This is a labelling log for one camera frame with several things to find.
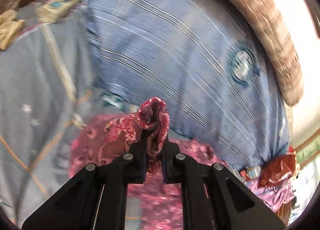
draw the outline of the extension cord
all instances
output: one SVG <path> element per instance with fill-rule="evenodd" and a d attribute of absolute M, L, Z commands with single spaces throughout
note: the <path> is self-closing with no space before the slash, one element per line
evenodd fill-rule
<path fill-rule="evenodd" d="M 56 23 L 66 16 L 71 8 L 82 0 L 52 0 L 38 8 L 38 17 L 41 21 Z"/>

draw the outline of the red package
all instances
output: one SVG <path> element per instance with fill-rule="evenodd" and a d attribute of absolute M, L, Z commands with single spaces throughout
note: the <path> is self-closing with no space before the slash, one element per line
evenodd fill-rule
<path fill-rule="evenodd" d="M 276 186 L 291 178 L 296 168 L 296 155 L 293 153 L 278 157 L 267 163 L 260 174 L 259 187 Z"/>

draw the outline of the metal screw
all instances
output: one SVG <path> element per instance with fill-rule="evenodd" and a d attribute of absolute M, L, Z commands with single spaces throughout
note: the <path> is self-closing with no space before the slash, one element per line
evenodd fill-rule
<path fill-rule="evenodd" d="M 222 170 L 223 169 L 223 165 L 221 163 L 215 163 L 213 165 L 213 167 L 216 169 L 216 170 Z"/>
<path fill-rule="evenodd" d="M 185 158 L 186 158 L 186 156 L 183 154 L 183 153 L 178 153 L 177 155 L 176 155 L 176 158 L 178 159 L 178 160 L 184 160 Z"/>
<path fill-rule="evenodd" d="M 123 158 L 127 161 L 131 160 L 133 158 L 133 155 L 131 153 L 126 153 L 123 155 Z"/>
<path fill-rule="evenodd" d="M 93 163 L 87 164 L 87 166 L 85 166 L 85 169 L 87 171 L 93 171 L 96 168 L 96 165 L 94 165 Z"/>

